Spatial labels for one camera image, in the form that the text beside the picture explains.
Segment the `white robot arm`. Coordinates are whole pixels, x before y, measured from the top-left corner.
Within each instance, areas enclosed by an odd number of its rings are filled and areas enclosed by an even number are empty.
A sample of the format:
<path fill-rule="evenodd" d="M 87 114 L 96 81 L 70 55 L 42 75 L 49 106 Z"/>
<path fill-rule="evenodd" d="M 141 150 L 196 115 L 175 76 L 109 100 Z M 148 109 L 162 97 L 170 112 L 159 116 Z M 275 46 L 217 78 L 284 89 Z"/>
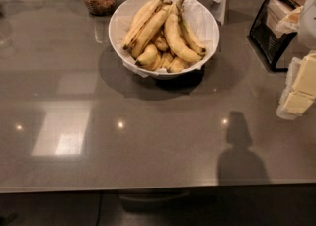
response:
<path fill-rule="evenodd" d="M 298 42 L 309 49 L 289 64 L 276 115 L 287 120 L 302 116 L 316 100 L 316 0 L 306 0 L 298 20 Z"/>

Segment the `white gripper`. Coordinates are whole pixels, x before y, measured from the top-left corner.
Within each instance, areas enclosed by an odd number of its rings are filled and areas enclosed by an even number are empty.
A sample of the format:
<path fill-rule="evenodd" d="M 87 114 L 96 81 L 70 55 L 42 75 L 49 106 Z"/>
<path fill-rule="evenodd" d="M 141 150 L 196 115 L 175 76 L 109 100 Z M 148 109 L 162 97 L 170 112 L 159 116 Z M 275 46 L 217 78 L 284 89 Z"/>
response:
<path fill-rule="evenodd" d="M 316 97 L 316 53 L 309 54 L 302 60 L 292 58 L 276 115 L 282 119 L 295 120 L 314 103 L 314 99 L 308 95 Z"/>

